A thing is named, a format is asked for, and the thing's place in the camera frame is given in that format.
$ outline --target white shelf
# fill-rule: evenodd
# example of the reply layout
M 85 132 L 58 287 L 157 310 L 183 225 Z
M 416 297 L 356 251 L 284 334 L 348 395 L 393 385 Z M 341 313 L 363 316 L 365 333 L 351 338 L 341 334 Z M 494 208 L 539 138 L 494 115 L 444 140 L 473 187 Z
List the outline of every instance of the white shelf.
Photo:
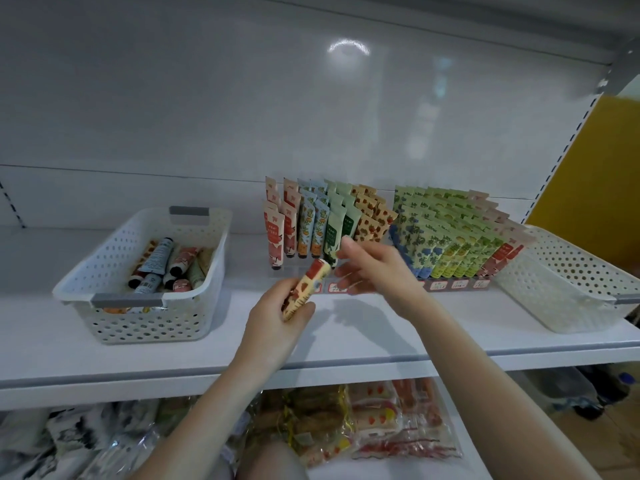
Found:
M 453 429 L 463 453 L 461 460 L 446 461 L 423 458 L 389 458 L 386 460 L 336 459 L 308 471 L 310 480 L 491 480 L 491 475 L 474 446 L 451 396 L 442 381 L 436 379 Z
M 251 307 L 273 282 L 263 235 L 233 235 L 213 330 L 197 342 L 105 346 L 57 281 L 105 231 L 26 229 L 0 234 L 0 410 L 199 394 L 231 361 Z M 438 296 L 505 370 L 640 360 L 640 330 L 558 335 L 498 289 Z M 437 375 L 409 323 L 379 296 L 315 296 L 316 316 L 268 387 Z

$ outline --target hand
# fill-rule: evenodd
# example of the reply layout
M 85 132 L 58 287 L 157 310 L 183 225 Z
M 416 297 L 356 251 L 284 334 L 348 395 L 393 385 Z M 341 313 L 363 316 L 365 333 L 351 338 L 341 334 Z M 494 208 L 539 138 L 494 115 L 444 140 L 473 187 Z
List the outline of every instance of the hand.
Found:
M 316 304 L 309 301 L 291 320 L 283 321 L 282 304 L 298 281 L 281 280 L 262 295 L 249 313 L 233 364 L 260 373 L 264 380 L 281 368 L 316 311 Z
M 395 248 L 343 236 L 338 257 L 349 259 L 335 270 L 338 278 L 343 276 L 338 287 L 348 288 L 349 294 L 378 292 L 398 315 L 409 321 L 429 306 L 432 298 Z

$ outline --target yellow wall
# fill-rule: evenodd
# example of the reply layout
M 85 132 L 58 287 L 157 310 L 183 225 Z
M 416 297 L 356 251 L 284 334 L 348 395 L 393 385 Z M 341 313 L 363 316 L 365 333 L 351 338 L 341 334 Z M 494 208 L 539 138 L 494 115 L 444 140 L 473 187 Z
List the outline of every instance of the yellow wall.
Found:
M 599 99 L 527 224 L 640 269 L 640 102 Z

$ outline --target perforated basket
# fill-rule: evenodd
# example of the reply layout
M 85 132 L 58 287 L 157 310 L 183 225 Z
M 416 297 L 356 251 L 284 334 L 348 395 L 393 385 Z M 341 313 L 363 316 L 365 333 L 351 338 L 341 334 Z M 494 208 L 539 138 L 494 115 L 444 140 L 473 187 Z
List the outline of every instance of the perforated basket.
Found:
M 103 344 L 201 339 L 225 276 L 231 218 L 230 210 L 208 207 L 141 210 L 62 278 L 53 296 L 71 304 Z M 133 294 L 127 282 L 134 266 L 151 239 L 164 237 L 216 249 L 204 284 L 182 293 Z
M 536 243 L 495 281 L 549 330 L 604 330 L 640 303 L 640 280 L 544 229 L 527 227 Z

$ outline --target gray basket handle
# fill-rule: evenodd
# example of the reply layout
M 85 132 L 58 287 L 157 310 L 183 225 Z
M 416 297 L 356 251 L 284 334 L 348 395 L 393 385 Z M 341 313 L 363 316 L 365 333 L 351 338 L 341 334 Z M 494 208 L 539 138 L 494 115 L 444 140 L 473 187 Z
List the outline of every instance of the gray basket handle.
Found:
M 92 306 L 96 308 L 132 308 L 136 306 L 164 306 L 164 293 L 123 294 L 96 293 L 91 298 Z
M 181 205 L 172 205 L 169 207 L 169 218 L 172 224 L 186 226 L 208 226 L 209 215 L 208 207 L 183 207 Z
M 616 294 L 611 296 L 614 305 L 636 305 L 640 303 L 640 293 Z

